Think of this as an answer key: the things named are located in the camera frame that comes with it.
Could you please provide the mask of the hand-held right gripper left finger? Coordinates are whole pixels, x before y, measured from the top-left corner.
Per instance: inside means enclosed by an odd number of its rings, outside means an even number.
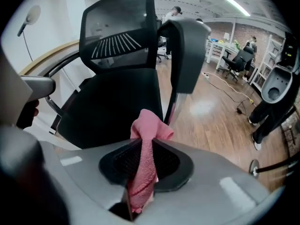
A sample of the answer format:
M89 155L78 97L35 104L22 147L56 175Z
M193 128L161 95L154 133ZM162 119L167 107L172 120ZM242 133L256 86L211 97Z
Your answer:
M101 173L101 158L125 145L133 139L124 140L105 146L83 150L56 153L55 146L49 142L41 142L47 168L57 178L59 174L76 185L88 198L105 209L123 200L125 188L114 185Z

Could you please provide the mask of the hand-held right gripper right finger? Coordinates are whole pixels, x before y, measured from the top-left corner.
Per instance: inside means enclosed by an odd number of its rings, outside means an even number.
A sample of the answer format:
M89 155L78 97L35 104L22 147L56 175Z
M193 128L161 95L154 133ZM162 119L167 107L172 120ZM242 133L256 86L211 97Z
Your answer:
M239 224L240 217L270 194L253 176L219 154L178 142L167 144L191 157L194 172L179 190L156 193L140 216L140 225Z

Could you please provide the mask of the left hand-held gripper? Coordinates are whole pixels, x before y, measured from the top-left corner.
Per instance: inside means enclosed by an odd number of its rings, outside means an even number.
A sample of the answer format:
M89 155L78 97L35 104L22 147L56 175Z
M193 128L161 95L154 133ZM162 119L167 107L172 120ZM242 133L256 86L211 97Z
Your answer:
M21 77L6 58L0 47L0 125L15 125L28 101L45 98L56 89L49 77Z

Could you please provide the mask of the pink cloth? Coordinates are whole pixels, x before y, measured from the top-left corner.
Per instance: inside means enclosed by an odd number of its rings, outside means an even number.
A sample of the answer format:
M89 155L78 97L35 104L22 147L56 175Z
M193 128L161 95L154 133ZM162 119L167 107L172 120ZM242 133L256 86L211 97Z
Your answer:
M158 181L153 158L152 140L170 140L173 130L152 111L142 109L131 126L131 139L142 140L140 162L133 180L128 183L129 204L133 213L141 213L152 199Z

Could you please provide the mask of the black office chair seat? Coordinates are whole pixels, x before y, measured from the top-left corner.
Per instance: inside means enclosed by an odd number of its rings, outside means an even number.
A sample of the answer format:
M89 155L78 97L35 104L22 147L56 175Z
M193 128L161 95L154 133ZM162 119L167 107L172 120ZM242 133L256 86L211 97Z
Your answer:
M76 95L57 130L80 149L108 145L130 138L132 123L142 109L163 119L155 69L97 74Z

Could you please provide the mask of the person's left hand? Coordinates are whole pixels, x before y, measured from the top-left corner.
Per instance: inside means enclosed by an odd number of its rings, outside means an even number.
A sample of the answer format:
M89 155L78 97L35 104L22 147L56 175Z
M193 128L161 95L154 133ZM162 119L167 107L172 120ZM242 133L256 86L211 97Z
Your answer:
M16 126L25 129L32 126L33 119L38 115L39 100L27 102L18 118Z

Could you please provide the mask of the light wooden desk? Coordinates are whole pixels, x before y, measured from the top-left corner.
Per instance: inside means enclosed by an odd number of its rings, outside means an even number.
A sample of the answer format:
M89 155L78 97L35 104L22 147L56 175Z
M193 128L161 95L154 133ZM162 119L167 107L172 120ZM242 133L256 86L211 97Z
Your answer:
M79 39L62 44L62 45L46 52L45 54L41 55L37 59L33 60L29 65L27 65L21 72L19 72L19 75L28 75L30 72L32 72L34 69L39 67L46 60L49 60L54 55L66 50L72 46L78 45L78 44L79 44Z

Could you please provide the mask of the black office chair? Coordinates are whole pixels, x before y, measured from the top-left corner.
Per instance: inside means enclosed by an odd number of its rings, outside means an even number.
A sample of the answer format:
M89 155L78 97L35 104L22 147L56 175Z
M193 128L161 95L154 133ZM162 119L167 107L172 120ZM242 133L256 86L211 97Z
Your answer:
M169 59L168 55L166 54L166 38L158 35L158 49L157 49L157 58L158 62L161 63L162 59Z
M250 46L245 46L243 49L240 49L238 54L230 60L227 56L222 56L222 59L225 61L225 64L228 65L228 70L220 68L220 70L227 72L225 78L228 78L229 75L233 77L236 82L238 81L238 76L235 73L244 71L247 63L251 62L253 59L254 50Z

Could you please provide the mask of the grey oval shell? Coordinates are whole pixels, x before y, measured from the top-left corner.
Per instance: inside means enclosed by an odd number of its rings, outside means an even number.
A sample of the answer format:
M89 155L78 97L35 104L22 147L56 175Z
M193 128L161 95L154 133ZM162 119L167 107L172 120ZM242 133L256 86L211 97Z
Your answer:
M292 81L291 70L276 65L262 86L262 99L269 104L281 101L290 89Z

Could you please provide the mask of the white desk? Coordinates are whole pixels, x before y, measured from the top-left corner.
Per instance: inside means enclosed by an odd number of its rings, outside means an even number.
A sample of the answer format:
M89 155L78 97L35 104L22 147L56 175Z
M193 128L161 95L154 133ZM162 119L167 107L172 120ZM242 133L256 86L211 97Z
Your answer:
M225 64L222 59L223 56L237 54L238 50L232 49L228 47L225 43L219 43L214 41L207 41L206 43L206 63L210 63L210 61L214 61L216 65L216 70Z

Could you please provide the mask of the tall white shelf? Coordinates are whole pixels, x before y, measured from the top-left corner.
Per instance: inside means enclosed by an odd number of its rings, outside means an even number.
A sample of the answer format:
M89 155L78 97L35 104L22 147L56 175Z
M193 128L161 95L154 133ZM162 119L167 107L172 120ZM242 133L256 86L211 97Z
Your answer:
M259 92L262 91L262 86L266 82L270 72L274 67L274 65L270 65L270 62L272 63L271 60L274 58L272 48L272 35L270 35L265 53L262 57L262 61L254 68L249 81L249 84L254 86Z

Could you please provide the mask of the long ceiling light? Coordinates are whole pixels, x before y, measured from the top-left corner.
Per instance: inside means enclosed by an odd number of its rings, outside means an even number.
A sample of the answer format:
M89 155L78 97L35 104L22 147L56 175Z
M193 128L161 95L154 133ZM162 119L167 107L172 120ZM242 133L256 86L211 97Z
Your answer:
M226 0L229 2L232 6L234 6L236 9L238 9L244 16L250 17L250 13L247 12L239 3L237 3L235 0Z

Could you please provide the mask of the black stanchion post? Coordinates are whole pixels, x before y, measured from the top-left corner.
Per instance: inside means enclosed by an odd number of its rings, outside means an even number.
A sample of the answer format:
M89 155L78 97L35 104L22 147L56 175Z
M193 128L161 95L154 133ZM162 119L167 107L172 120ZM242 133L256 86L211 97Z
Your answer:
M293 167L294 165L296 165L298 163L298 161L299 161L298 158L290 157L284 161L275 163L273 165L269 165L266 167L260 167L259 161L257 159L254 159L250 163L249 174L252 175L253 177L255 177L256 179L258 179L259 174L261 174L261 173L276 170L276 169L284 167L284 166Z

